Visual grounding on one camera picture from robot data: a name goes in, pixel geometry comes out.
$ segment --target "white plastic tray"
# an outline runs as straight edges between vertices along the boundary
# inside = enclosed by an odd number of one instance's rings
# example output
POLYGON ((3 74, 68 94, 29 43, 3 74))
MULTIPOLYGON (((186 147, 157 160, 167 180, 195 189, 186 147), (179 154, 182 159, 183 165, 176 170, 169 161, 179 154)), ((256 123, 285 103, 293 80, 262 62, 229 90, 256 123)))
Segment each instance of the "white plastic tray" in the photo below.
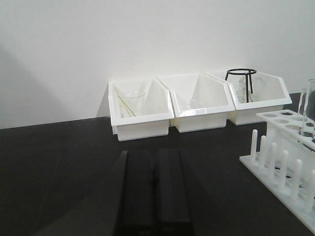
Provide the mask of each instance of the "white plastic tray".
POLYGON ((253 102, 242 103, 237 97, 241 76, 229 75, 225 81, 226 71, 207 74, 228 84, 235 106, 235 111, 228 114, 228 119, 236 125, 261 122, 262 119, 257 117, 256 113, 281 110, 283 105, 292 103, 281 77, 261 72, 253 74, 253 102))
POLYGON ((234 106, 227 84, 206 74, 158 78, 170 90, 179 132, 225 127, 234 106))
POLYGON ((167 135, 174 118, 168 90, 157 79, 110 81, 108 101, 119 141, 167 135))

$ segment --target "test tube rack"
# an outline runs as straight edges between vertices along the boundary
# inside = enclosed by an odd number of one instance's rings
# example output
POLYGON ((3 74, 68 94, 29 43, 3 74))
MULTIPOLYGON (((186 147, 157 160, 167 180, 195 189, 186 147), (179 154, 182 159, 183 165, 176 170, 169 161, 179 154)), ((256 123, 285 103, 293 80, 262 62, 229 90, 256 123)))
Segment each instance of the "test tube rack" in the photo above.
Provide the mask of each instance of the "test tube rack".
POLYGON ((267 122, 267 135, 261 136, 256 151, 257 130, 252 132, 251 153, 240 161, 313 233, 315 234, 315 139, 308 133, 311 120, 290 111, 257 114, 267 122))

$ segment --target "white wall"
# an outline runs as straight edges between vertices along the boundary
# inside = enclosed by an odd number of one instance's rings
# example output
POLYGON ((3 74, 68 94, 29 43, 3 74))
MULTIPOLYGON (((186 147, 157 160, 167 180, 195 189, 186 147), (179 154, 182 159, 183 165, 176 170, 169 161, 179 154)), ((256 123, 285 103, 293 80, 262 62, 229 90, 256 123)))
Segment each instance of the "white wall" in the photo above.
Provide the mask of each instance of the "white wall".
POLYGON ((0 128, 108 116, 109 78, 315 78, 314 0, 0 0, 0 128))

